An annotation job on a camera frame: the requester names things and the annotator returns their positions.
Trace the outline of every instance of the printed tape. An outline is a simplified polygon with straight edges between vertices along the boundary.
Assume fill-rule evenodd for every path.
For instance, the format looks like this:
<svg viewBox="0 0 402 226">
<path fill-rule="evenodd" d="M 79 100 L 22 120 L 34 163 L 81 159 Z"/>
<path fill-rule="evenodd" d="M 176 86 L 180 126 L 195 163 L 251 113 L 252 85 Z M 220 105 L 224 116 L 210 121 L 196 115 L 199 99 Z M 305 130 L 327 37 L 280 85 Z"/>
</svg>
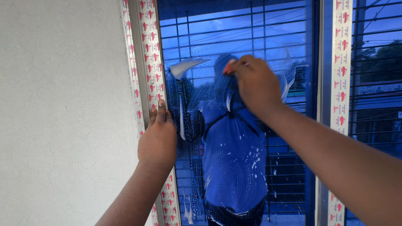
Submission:
<svg viewBox="0 0 402 226">
<path fill-rule="evenodd" d="M 144 61 L 146 68 L 146 84 L 147 93 L 142 95 L 148 96 L 148 104 L 150 108 L 158 106 L 159 99 L 165 99 L 165 84 L 163 79 L 163 68 L 160 54 L 160 44 L 159 44 L 159 32 L 158 32 L 158 21 L 155 14 L 155 1 L 136 1 L 138 10 L 138 21 L 141 30 L 141 45 L 143 47 L 142 52 L 144 57 L 141 59 Z M 139 135 L 144 133 L 144 120 L 141 119 L 142 107 L 137 79 L 137 70 L 135 66 L 134 57 L 134 47 L 133 40 L 131 37 L 131 23 L 129 17 L 129 11 L 127 7 L 127 0 L 122 0 L 123 5 L 123 20 L 126 30 L 126 41 L 127 41 L 127 52 L 129 58 L 129 66 L 131 68 L 131 76 L 133 78 L 133 95 L 135 99 L 135 111 L 137 112 L 137 125 L 139 130 Z M 176 181 L 174 175 L 174 168 L 169 173 L 168 178 L 161 190 L 162 199 L 162 211 L 164 216 L 164 222 L 166 226 L 179 226 L 179 207 L 178 207 L 178 197 L 176 190 Z M 153 205 L 151 210 L 151 219 L 153 226 L 158 226 L 158 215 L 155 205 Z"/>
<path fill-rule="evenodd" d="M 331 90 L 331 129 L 348 135 L 349 95 L 351 71 L 352 13 L 349 0 L 335 0 L 332 34 L 332 90 Z M 329 191 L 328 226 L 345 225 L 345 206 Z"/>
</svg>

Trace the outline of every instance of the person's left hand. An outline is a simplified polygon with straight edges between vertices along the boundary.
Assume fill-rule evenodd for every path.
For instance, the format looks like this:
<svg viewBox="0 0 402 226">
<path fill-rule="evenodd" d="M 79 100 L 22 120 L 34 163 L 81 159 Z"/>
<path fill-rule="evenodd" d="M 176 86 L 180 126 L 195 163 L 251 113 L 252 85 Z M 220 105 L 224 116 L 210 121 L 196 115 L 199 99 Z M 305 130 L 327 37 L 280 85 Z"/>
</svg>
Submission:
<svg viewBox="0 0 402 226">
<path fill-rule="evenodd" d="M 138 159 L 151 166 L 173 168 L 177 156 L 177 133 L 172 115 L 160 99 L 151 108 L 150 123 L 138 142 Z"/>
</svg>

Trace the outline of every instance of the textured wall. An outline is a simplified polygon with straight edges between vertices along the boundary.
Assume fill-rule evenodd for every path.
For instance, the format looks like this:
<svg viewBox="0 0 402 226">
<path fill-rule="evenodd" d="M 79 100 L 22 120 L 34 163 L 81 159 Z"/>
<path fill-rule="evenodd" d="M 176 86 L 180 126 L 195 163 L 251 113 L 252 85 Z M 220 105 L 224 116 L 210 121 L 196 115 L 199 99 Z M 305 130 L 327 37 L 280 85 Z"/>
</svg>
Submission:
<svg viewBox="0 0 402 226">
<path fill-rule="evenodd" d="M 91 225 L 138 162 L 118 0 L 0 3 L 1 225 Z"/>
</svg>

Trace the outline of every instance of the hand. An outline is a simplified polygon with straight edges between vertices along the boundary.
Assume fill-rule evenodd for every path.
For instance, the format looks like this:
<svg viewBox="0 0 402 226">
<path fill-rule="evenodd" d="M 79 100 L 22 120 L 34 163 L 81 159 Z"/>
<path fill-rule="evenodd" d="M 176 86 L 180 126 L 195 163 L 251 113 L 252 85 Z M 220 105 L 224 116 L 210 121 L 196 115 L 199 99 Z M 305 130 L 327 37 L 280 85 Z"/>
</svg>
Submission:
<svg viewBox="0 0 402 226">
<path fill-rule="evenodd" d="M 138 142 L 138 159 L 149 166 L 173 168 L 177 155 L 177 133 L 172 115 L 160 99 L 151 108 L 150 123 Z"/>
<path fill-rule="evenodd" d="M 230 66 L 237 75 L 240 97 L 258 118 L 282 108 L 278 78 L 264 60 L 245 55 Z"/>
</svg>

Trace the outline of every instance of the blue tinted glass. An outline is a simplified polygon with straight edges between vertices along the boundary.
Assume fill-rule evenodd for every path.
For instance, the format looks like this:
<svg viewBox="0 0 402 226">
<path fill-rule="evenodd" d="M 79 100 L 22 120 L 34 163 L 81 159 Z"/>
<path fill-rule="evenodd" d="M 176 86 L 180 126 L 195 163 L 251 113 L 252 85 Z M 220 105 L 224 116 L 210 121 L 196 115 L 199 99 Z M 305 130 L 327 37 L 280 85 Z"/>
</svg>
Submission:
<svg viewBox="0 0 402 226">
<path fill-rule="evenodd" d="M 308 201 L 314 195 L 311 172 L 242 105 L 233 88 L 235 78 L 220 77 L 230 58 L 246 54 L 262 58 L 289 87 L 284 101 L 309 115 L 314 104 L 306 100 L 315 94 L 310 87 L 312 62 L 306 57 L 312 51 L 306 44 L 306 29 L 311 27 L 306 2 L 266 6 L 262 1 L 214 1 L 213 6 L 193 0 L 174 2 L 172 7 L 169 1 L 158 1 L 158 14 L 168 105 L 178 130 L 176 176 L 182 225 L 208 225 L 208 221 L 231 225 L 222 211 L 246 225 L 312 224 L 306 221 L 314 219 L 314 203 Z M 208 61 L 182 74 L 169 69 L 189 57 Z M 230 130 L 233 121 L 241 125 Z M 253 184 L 236 184 L 244 181 Z M 243 196 L 249 198 L 242 202 Z"/>
<path fill-rule="evenodd" d="M 394 2 L 353 3 L 349 136 L 402 158 L 402 4 Z M 346 220 L 364 226 L 350 210 Z"/>
</svg>

